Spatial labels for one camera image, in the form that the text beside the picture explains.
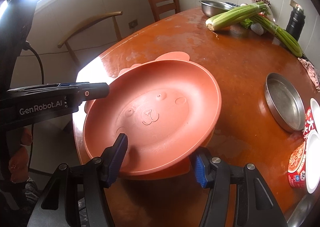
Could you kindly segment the pink bear-face plastic plate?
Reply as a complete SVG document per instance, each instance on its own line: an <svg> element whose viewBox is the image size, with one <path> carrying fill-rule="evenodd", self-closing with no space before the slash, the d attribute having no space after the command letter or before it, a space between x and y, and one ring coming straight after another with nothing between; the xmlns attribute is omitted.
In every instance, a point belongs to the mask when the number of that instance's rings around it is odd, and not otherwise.
<svg viewBox="0 0 320 227"><path fill-rule="evenodd" d="M90 158L121 133L128 148L122 178L165 179L190 170L189 155L206 146L221 112L220 87L187 53L174 51L120 71L107 97L85 105L83 140Z"/></svg>

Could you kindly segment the steel pan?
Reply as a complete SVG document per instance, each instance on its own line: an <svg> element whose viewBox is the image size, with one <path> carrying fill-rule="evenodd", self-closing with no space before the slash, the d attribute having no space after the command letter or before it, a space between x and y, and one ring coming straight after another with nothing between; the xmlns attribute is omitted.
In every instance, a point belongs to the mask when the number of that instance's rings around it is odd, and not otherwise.
<svg viewBox="0 0 320 227"><path fill-rule="evenodd" d="M303 129L303 101L289 80L277 73L268 74L264 94L269 110L280 127L287 132Z"/></svg>

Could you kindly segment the white plastic plate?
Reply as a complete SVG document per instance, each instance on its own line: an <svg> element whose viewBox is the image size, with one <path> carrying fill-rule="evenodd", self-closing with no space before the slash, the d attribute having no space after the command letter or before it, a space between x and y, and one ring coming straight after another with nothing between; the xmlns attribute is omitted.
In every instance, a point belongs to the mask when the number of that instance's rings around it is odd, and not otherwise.
<svg viewBox="0 0 320 227"><path fill-rule="evenodd" d="M313 117L313 122L317 133L320 132L320 106L319 103L314 99L310 99L310 108Z"/></svg>

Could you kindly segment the red instant noodle cup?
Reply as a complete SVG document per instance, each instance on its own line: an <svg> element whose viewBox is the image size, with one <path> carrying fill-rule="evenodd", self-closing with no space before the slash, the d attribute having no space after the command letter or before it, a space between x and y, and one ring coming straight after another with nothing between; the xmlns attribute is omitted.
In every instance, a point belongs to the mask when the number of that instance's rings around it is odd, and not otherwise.
<svg viewBox="0 0 320 227"><path fill-rule="evenodd" d="M291 153L287 176L289 184L292 188L306 187L306 141L309 133L315 129L311 107L305 114L305 124L302 129L303 142Z"/></svg>

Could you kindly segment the large celery bunch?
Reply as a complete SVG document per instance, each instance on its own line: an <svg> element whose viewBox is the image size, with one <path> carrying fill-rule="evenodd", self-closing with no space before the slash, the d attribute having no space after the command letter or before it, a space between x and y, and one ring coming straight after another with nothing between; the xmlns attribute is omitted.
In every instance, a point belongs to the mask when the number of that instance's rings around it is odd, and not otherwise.
<svg viewBox="0 0 320 227"><path fill-rule="evenodd" d="M243 5L208 18L205 25L211 31L218 31L225 27L242 22L243 20L253 17L261 12L268 12L268 5L264 2Z"/></svg>

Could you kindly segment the steel mixing bowl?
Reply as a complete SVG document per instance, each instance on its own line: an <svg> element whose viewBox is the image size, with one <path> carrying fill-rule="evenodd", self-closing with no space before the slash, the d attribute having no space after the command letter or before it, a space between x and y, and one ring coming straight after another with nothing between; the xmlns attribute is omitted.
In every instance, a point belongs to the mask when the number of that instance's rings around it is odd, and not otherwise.
<svg viewBox="0 0 320 227"><path fill-rule="evenodd" d="M202 12L207 17L213 17L233 9L233 6L225 2L201 0L200 3Z"/></svg>

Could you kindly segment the pink patterned cloth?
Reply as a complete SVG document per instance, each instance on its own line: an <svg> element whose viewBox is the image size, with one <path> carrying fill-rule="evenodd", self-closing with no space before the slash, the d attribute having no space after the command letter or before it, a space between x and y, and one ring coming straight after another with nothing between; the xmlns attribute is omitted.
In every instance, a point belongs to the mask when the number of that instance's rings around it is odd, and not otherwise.
<svg viewBox="0 0 320 227"><path fill-rule="evenodd" d="M315 89L317 90L317 92L320 92L320 87L319 87L319 70L317 70L314 65L303 58L298 58L299 62L302 64L302 66L304 67L304 69L306 70L310 80L312 81L312 83L315 86Z"/></svg>

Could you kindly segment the black thermos bottle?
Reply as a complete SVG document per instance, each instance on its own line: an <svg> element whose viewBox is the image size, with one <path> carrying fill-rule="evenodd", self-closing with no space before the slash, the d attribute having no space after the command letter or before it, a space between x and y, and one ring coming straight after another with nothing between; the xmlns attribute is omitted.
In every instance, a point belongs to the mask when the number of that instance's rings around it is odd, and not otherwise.
<svg viewBox="0 0 320 227"><path fill-rule="evenodd" d="M292 11L285 30L296 41L298 41L305 24L304 9L300 4L296 3L294 0L290 0L290 6L292 7Z"/></svg>

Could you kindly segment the bundled green celery stalks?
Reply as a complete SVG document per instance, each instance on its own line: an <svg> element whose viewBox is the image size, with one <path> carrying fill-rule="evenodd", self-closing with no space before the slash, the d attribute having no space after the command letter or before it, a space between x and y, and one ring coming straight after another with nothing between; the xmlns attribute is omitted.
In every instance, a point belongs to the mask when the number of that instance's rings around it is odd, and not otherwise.
<svg viewBox="0 0 320 227"><path fill-rule="evenodd" d="M303 56L303 51L297 40L289 34L286 30L270 21L263 15L254 15L251 20L259 23L263 29L273 34L293 55L298 58Z"/></svg>

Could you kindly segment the wall power socket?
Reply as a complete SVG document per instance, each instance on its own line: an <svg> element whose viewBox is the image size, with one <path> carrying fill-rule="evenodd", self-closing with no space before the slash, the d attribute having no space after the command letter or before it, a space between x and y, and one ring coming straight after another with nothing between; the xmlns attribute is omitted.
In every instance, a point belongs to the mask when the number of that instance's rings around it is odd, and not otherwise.
<svg viewBox="0 0 320 227"><path fill-rule="evenodd" d="M131 22L128 23L129 29L135 29L138 26L138 20L132 20Z"/></svg>

